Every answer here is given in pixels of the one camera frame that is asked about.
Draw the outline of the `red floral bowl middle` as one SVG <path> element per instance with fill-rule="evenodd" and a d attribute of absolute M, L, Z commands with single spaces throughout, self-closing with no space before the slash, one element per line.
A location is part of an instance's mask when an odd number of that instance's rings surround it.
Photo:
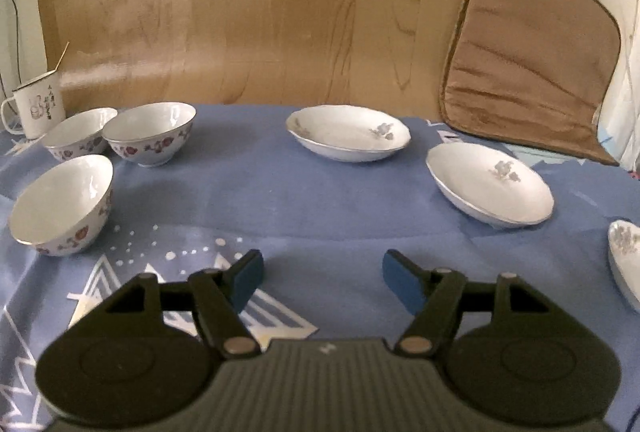
<path fill-rule="evenodd" d="M 158 102 L 120 112 L 102 130 L 126 161 L 152 168 L 168 163 L 189 139 L 198 111 L 181 102 Z"/>

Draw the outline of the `red floral bowl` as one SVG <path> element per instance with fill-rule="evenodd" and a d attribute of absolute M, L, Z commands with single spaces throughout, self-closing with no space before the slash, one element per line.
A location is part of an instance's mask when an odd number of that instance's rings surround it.
<path fill-rule="evenodd" d="M 198 111 L 181 102 L 158 102 L 120 112 L 102 130 L 126 161 L 152 168 L 168 163 L 189 139 Z"/>
<path fill-rule="evenodd" d="M 9 217 L 13 239 L 45 256 L 88 248 L 111 214 L 114 166 L 102 155 L 61 162 L 18 196 Z"/>
<path fill-rule="evenodd" d="M 59 162 L 102 154 L 107 148 L 102 131 L 118 111 L 112 107 L 93 108 L 74 114 L 42 138 L 41 144 Z"/>

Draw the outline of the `white enamel mug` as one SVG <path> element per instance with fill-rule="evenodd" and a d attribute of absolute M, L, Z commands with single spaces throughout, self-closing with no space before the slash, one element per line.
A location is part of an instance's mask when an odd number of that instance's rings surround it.
<path fill-rule="evenodd" d="M 55 70 L 20 85 L 1 104 L 2 126 L 12 135 L 36 140 L 66 118 L 60 79 Z"/>

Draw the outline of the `brown seat cushion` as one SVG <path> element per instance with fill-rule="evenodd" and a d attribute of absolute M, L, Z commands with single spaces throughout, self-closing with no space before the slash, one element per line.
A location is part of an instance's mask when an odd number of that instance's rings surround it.
<path fill-rule="evenodd" d="M 440 114 L 471 135 L 614 166 L 598 115 L 621 49 L 599 0 L 463 0 Z"/>

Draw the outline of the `chopstick in mug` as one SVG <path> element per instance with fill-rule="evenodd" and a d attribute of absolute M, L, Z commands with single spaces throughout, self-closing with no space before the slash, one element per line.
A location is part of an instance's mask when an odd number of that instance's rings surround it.
<path fill-rule="evenodd" d="M 65 57 L 66 52 L 67 52 L 69 47 L 70 47 L 70 41 L 67 41 L 66 44 L 65 44 L 65 48 L 63 48 L 63 51 L 62 51 L 60 57 L 58 58 L 58 62 L 56 63 L 56 65 L 50 71 L 50 72 L 52 72 L 52 74 L 55 74 L 60 69 L 62 61 L 64 60 L 64 57 Z"/>

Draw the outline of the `large cardboard sheet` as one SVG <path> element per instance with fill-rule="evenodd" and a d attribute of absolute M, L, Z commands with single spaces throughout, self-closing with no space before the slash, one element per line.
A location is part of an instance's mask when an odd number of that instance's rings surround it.
<path fill-rule="evenodd" d="M 355 104 L 436 118 L 462 0 L 38 0 L 69 110 Z"/>

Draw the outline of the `blue printed tablecloth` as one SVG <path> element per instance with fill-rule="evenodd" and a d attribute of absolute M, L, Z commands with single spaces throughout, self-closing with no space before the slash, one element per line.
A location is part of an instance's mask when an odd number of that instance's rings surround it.
<path fill-rule="evenodd" d="M 409 314 L 386 288 L 385 251 L 479 282 L 512 272 L 614 348 L 622 383 L 608 412 L 639 426 L 639 316 L 608 266 L 608 226 L 637 222 L 639 184 L 625 170 L 518 147 L 555 200 L 533 228 L 495 230 L 442 196 L 425 158 L 458 134 L 411 119 L 409 146 L 383 161 L 342 163 L 300 146 L 288 108 L 201 106 L 190 140 L 163 166 L 114 160 L 113 210 L 98 239 L 48 258 L 1 236 L 1 426 L 40 431 L 49 415 L 35 387 L 42 350 L 129 278 L 164 282 L 226 267 L 257 248 L 266 277 L 243 314 L 262 340 L 383 337 Z"/>

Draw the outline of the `red floral bowl back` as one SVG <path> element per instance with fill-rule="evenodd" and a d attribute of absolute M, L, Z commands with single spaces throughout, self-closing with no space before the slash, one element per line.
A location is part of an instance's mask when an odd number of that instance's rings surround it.
<path fill-rule="evenodd" d="M 93 108 L 74 114 L 42 138 L 41 144 L 59 162 L 102 154 L 107 148 L 102 131 L 118 111 L 112 107 Z"/>

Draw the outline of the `red floral bowl front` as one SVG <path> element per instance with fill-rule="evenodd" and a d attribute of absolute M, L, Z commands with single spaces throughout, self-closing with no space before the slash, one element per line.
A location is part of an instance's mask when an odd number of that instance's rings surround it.
<path fill-rule="evenodd" d="M 61 162 L 18 196 L 9 217 L 13 239 L 45 256 L 88 248 L 111 214 L 114 166 L 102 155 Z"/>

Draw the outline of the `grey floral plate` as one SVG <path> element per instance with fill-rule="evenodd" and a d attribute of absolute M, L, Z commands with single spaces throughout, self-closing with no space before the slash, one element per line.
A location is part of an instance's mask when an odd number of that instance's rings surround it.
<path fill-rule="evenodd" d="M 608 262 L 620 293 L 631 308 L 640 310 L 639 227 L 625 220 L 608 226 Z"/>
<path fill-rule="evenodd" d="M 335 161 L 386 159 L 411 140 L 405 123 L 390 114 L 352 105 L 320 105 L 294 111 L 286 129 L 306 149 Z"/>
<path fill-rule="evenodd" d="M 425 164 L 445 198 L 477 221 L 514 228 L 551 218 L 554 198 L 548 184 L 505 152 L 480 144 L 444 143 L 428 151 Z"/>

